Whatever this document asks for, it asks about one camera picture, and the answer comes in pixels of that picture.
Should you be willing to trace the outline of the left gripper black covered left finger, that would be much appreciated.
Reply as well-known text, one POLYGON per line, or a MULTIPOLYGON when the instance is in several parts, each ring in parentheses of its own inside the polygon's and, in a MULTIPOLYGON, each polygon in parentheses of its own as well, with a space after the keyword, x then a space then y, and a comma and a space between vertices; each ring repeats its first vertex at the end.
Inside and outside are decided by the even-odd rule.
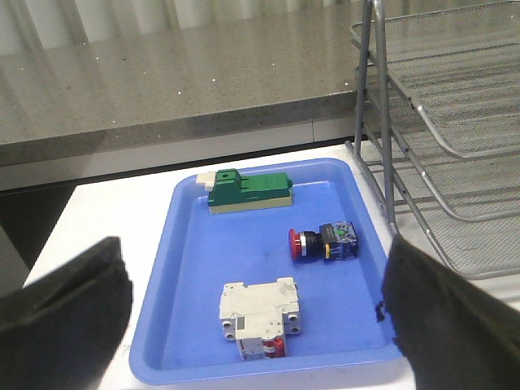
POLYGON ((1 300, 3 389, 95 389, 132 312, 120 240, 109 236, 1 300))

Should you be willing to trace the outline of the left gripper black covered right finger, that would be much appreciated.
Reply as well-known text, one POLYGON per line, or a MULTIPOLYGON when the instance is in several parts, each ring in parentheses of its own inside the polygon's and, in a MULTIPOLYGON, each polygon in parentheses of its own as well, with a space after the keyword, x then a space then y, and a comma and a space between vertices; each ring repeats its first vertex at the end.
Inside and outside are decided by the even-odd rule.
POLYGON ((382 294, 417 389, 519 387, 518 311, 400 235, 392 240, 382 294))

